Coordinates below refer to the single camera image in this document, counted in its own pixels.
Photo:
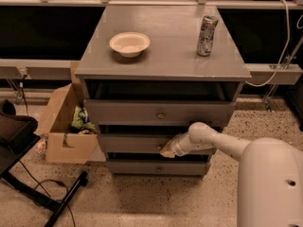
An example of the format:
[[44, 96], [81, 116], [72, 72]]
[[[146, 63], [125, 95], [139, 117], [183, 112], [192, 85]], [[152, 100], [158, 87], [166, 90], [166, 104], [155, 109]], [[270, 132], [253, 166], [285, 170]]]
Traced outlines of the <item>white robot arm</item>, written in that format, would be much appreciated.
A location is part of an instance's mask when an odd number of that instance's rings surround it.
[[196, 122], [160, 154], [174, 158], [207, 148], [239, 163], [237, 227], [303, 227], [303, 151], [275, 138], [249, 141]]

